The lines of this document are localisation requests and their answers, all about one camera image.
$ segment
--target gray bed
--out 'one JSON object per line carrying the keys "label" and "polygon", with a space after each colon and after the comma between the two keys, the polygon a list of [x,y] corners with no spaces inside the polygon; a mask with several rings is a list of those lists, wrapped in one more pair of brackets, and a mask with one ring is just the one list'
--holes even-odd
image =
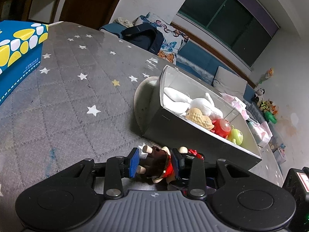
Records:
{"label": "gray bed", "polygon": [[[167,61],[107,32],[68,22],[50,27],[43,54],[50,56],[42,57],[0,106],[1,232],[21,229],[14,202],[25,188],[84,158],[104,162],[152,144],[141,136],[133,97],[146,75],[159,76]],[[158,62],[149,62],[152,57]],[[45,67],[49,71],[41,72]],[[81,73],[87,79],[81,80]],[[276,183],[269,170],[279,170],[278,165],[268,153],[262,150],[263,161],[251,171]],[[160,188],[125,184],[126,189]],[[102,190],[100,181],[96,189]]]}

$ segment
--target ceiling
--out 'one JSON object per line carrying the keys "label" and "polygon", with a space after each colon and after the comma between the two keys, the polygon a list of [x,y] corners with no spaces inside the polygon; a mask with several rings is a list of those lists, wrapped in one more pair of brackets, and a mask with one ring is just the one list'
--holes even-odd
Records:
{"label": "ceiling", "polygon": [[258,0],[283,30],[309,38],[309,0]]}

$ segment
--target white plush toy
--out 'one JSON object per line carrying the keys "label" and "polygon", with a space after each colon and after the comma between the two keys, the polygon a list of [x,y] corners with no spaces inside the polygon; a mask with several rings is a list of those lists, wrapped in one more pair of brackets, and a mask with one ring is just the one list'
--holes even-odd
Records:
{"label": "white plush toy", "polygon": [[177,114],[185,113],[190,107],[190,104],[186,102],[174,102],[165,93],[163,93],[163,105]]}
{"label": "white plush toy", "polygon": [[214,106],[214,101],[208,92],[205,93],[205,98],[193,99],[190,108],[200,109],[202,114],[208,116],[211,120],[223,118],[222,111]]}
{"label": "white plush toy", "polygon": [[192,101],[187,95],[170,87],[164,87],[164,93],[174,102],[190,103]]}
{"label": "white plush toy", "polygon": [[196,98],[192,100],[189,96],[178,90],[165,87],[163,93],[163,105],[167,109],[180,115],[185,114],[189,108],[198,108],[203,115],[208,116],[211,120],[223,118],[222,111],[214,106],[214,101],[207,92],[205,93],[204,98]]}

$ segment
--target dark window glass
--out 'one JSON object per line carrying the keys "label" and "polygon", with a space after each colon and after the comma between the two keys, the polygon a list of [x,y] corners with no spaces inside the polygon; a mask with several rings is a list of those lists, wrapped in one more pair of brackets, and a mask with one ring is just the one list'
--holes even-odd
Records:
{"label": "dark window glass", "polygon": [[251,21],[244,33],[232,46],[234,51],[247,65],[252,66],[254,61],[271,41],[271,36],[255,19]]}
{"label": "dark window glass", "polygon": [[271,41],[271,36],[237,0],[186,0],[179,13],[222,41],[248,66]]}
{"label": "dark window glass", "polygon": [[188,15],[205,28],[225,0],[186,0],[180,13]]}
{"label": "dark window glass", "polygon": [[208,28],[231,47],[252,18],[251,13],[237,0],[227,0]]}

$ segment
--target plastic bag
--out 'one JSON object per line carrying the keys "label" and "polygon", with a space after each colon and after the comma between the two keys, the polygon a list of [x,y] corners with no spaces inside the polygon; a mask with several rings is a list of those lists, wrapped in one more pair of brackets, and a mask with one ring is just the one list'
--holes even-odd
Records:
{"label": "plastic bag", "polygon": [[226,93],[221,93],[222,98],[229,103],[231,106],[233,106],[237,111],[240,112],[241,116],[244,118],[244,120],[247,120],[249,118],[249,115],[246,111],[246,104],[241,101],[239,98],[235,96],[228,95]]}
{"label": "plastic bag", "polygon": [[251,130],[257,145],[262,148],[265,147],[272,137],[272,132],[270,131],[267,122],[264,121],[262,124],[249,122],[248,127]]}

